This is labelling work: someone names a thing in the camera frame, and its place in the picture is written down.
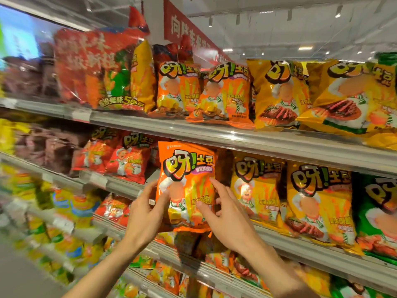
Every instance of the red banner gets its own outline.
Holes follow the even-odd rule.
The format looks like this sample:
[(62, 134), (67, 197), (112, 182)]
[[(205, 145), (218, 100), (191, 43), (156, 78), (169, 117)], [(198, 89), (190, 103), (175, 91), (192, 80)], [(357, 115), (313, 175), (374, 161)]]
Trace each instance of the red banner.
[(224, 62), (231, 59), (219, 49), (196, 25), (179, 11), (170, 0), (164, 0), (164, 39), (171, 43), (179, 44), (181, 36), (188, 34), (193, 49), (197, 50), (197, 56), (207, 60)]

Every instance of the floor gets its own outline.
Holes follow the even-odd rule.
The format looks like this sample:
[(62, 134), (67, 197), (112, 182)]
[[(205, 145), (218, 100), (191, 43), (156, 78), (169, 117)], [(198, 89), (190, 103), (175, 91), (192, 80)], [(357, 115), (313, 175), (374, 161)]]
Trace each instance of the floor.
[(9, 242), (0, 238), (0, 289), (2, 298), (60, 298), (66, 290), (46, 277)]

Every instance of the person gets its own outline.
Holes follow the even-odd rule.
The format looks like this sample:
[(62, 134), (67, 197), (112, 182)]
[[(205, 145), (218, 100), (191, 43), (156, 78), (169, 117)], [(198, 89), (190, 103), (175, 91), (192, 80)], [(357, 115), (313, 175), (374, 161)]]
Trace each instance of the person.
[[(231, 189), (215, 179), (211, 179), (211, 183), (219, 193), (216, 203), (221, 205), (221, 210), (214, 214), (208, 205), (200, 201), (196, 205), (217, 239), (251, 264), (275, 298), (318, 298), (294, 270), (284, 263), (275, 249), (263, 242)], [(151, 209), (149, 199), (155, 193), (156, 184), (157, 181), (149, 183), (132, 202), (126, 233), (112, 253), (63, 298), (106, 297), (131, 261), (154, 239), (170, 200), (168, 189)]]

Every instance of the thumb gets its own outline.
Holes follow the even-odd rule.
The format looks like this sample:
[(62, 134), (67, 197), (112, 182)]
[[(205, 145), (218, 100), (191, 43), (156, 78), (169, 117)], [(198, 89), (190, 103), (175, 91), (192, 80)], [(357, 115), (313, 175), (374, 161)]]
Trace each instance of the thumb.
[(164, 213), (166, 206), (168, 206), (168, 202), (170, 201), (170, 190), (167, 189), (162, 193), (161, 196), (158, 197), (156, 201), (156, 205), (153, 207), (152, 211)]
[(208, 207), (208, 205), (204, 204), (202, 201), (197, 201), (196, 207), (201, 212), (201, 214), (204, 216), (205, 220), (210, 225), (210, 227), (211, 227), (211, 225), (216, 224), (216, 220), (218, 219), (218, 217), (215, 215), (215, 213), (213, 213), (211, 211), (211, 209), (210, 209), (210, 207)]

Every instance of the left hand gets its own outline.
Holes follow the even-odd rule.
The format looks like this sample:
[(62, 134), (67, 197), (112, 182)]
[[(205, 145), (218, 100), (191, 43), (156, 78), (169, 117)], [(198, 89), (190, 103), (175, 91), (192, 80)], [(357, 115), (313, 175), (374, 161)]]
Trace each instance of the left hand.
[(156, 186), (157, 180), (147, 184), (131, 204), (126, 234), (120, 244), (131, 249), (133, 254), (141, 252), (155, 238), (170, 201), (170, 193), (166, 190), (151, 209), (149, 199), (155, 196)]

